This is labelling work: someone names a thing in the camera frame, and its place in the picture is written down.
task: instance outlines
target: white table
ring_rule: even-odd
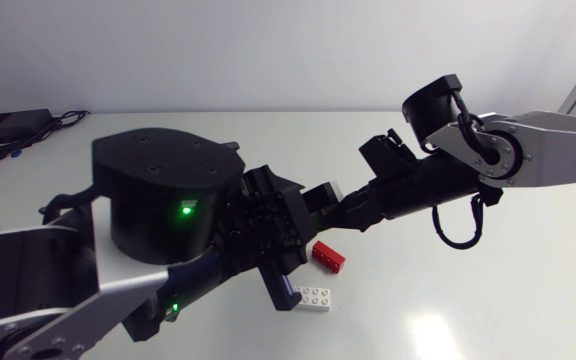
[[[0,229],[39,224],[36,209],[91,183],[93,139],[139,127],[236,140],[248,169],[269,164],[306,187],[337,180],[344,193],[372,178],[357,151],[371,136],[393,127],[421,154],[400,113],[92,115],[0,163]],[[456,239],[472,235],[469,208],[440,208]],[[276,312],[254,270],[151,340],[133,344],[118,326],[84,359],[576,359],[576,185],[506,191],[469,251],[445,246],[428,210],[318,239],[345,268],[309,263],[291,281],[331,288],[330,312]]]

